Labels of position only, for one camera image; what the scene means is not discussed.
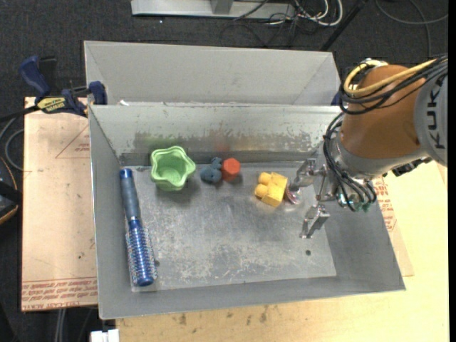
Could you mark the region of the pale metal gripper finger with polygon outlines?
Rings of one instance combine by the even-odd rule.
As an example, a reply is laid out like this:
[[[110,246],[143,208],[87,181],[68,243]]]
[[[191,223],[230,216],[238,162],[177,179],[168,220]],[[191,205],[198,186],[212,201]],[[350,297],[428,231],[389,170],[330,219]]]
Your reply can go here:
[[[325,165],[318,165],[316,159],[307,159],[296,171],[296,176],[291,181],[289,190],[298,192],[301,188],[312,185],[318,177],[323,178],[326,175],[327,169]]]
[[[309,207],[303,220],[301,233],[299,237],[302,239],[310,239],[316,230],[320,230],[330,214],[322,204]]]

